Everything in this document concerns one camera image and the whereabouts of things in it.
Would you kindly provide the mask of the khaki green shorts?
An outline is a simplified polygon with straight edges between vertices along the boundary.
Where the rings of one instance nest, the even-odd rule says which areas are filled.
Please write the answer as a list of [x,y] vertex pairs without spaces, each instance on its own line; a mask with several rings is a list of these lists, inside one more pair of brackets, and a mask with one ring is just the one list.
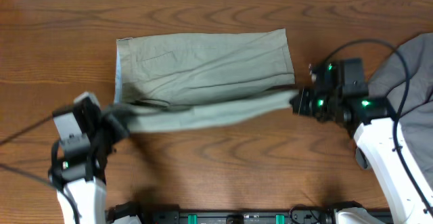
[[125,38],[112,111],[133,133],[227,126],[288,108],[294,83],[283,29]]

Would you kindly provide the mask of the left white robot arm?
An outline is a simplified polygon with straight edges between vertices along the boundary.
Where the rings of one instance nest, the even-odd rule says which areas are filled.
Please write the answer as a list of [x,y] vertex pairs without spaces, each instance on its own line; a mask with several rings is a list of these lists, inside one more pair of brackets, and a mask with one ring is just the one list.
[[97,106],[55,112],[60,138],[51,148],[48,175],[56,187],[65,223],[143,223],[131,202],[106,210],[108,156],[129,132]]

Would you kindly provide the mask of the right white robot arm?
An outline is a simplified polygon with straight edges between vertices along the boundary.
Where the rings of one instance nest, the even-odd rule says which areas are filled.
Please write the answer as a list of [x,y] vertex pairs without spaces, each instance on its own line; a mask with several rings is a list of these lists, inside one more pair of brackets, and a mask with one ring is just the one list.
[[295,114],[345,128],[386,197],[394,223],[431,223],[432,190],[412,157],[396,113],[385,97],[367,89],[303,89],[290,99]]

